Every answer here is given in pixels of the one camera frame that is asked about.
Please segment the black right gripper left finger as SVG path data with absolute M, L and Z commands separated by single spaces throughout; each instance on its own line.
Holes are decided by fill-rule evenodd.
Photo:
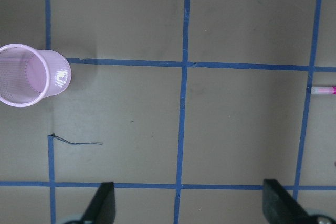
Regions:
M 81 217 L 81 223 L 114 223 L 116 218 L 115 203 L 114 183 L 101 183 Z

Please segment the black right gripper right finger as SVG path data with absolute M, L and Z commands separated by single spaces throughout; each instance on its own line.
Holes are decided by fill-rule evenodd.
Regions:
M 276 179 L 263 181 L 263 214 L 268 223 L 308 223 L 309 214 Z

